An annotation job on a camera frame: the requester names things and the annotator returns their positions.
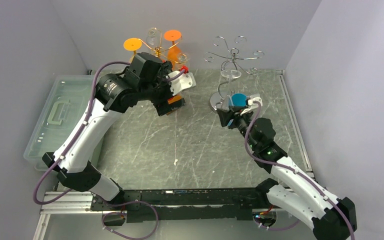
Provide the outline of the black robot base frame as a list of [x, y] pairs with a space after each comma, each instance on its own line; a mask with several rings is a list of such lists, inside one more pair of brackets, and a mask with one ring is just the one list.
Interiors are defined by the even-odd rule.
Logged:
[[265, 212], [271, 204], [256, 187], [202, 189], [126, 189], [122, 200], [107, 205], [93, 196], [93, 212], [123, 211], [127, 223], [142, 223], [159, 219], [206, 220], [236, 219], [251, 221], [254, 215]]

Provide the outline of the orange plastic wine glass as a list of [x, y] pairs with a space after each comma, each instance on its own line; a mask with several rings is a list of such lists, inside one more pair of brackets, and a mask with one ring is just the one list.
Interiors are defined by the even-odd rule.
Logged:
[[166, 31], [163, 37], [166, 41], [171, 42], [166, 57], [171, 62], [172, 66], [175, 67], [178, 63], [178, 55], [182, 52], [178, 47], [179, 42], [182, 40], [182, 33], [179, 30], [171, 29]]

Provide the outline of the gold wire rack wooden base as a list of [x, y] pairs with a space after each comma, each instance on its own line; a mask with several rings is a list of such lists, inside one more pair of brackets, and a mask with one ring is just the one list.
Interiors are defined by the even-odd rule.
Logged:
[[162, 81], [169, 83], [168, 74], [177, 71], [167, 59], [167, 50], [172, 43], [164, 39], [165, 32], [161, 31], [162, 43], [155, 48], [150, 48], [146, 44], [146, 39], [139, 38], [142, 40], [142, 46], [132, 60], [131, 71], [138, 77], [138, 83], [134, 87], [141, 92], [149, 93], [149, 101], [157, 85]]

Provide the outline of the yellow plastic wine glass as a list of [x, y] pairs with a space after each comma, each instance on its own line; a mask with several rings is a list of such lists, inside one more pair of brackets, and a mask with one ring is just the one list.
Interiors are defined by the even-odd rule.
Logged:
[[126, 51], [132, 52], [131, 57], [129, 58], [129, 62], [131, 63], [137, 54], [137, 50], [142, 47], [142, 40], [136, 37], [128, 38], [124, 41], [123, 47]]

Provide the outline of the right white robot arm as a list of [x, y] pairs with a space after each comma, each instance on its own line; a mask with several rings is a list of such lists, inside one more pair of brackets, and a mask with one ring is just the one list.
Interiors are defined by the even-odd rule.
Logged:
[[355, 204], [348, 197], [339, 198], [301, 170], [274, 140], [270, 119], [257, 113], [218, 109], [222, 127], [238, 129], [244, 137], [248, 155], [257, 165], [285, 183], [293, 192], [274, 179], [263, 181], [255, 194], [256, 203], [267, 208], [282, 208], [305, 224], [318, 240], [354, 240], [357, 217]]

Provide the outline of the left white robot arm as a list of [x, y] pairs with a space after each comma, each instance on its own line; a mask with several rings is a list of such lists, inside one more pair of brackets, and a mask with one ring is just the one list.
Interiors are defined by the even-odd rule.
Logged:
[[159, 116], [166, 115], [184, 103], [182, 100], [171, 102], [171, 99], [196, 85], [186, 67], [174, 71], [170, 61], [147, 52], [137, 53], [124, 66], [120, 73], [101, 75], [96, 71], [91, 95], [79, 122], [61, 147], [45, 153], [42, 158], [48, 169], [57, 173], [64, 187], [91, 192], [101, 197], [111, 210], [123, 205], [125, 193], [90, 162], [97, 144], [122, 114], [138, 102], [149, 101]]

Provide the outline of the blue plastic wine glass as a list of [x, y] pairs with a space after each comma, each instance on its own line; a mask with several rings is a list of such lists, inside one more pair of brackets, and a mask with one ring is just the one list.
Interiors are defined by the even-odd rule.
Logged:
[[244, 109], [248, 107], [247, 96], [243, 93], [235, 93], [231, 97], [230, 105], [229, 105], [229, 121], [227, 123], [227, 127], [232, 129], [234, 127], [234, 121], [236, 115], [239, 115]]

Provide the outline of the clear wine glass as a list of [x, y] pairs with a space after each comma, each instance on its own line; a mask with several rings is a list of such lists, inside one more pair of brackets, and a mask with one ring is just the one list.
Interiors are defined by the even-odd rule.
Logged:
[[156, 27], [149, 28], [145, 42], [152, 49], [160, 47], [162, 44], [162, 32]]
[[[220, 72], [221, 76], [225, 78], [223, 83], [219, 84], [218, 91], [221, 97], [221, 109], [228, 111], [230, 106], [233, 105], [232, 95], [235, 93], [232, 83], [241, 77], [242, 73], [236, 69], [224, 69]], [[225, 91], [221, 92], [221, 86], [225, 86]]]
[[180, 52], [176, 55], [175, 69], [181, 71], [182, 69], [189, 69], [190, 55], [186, 52]]

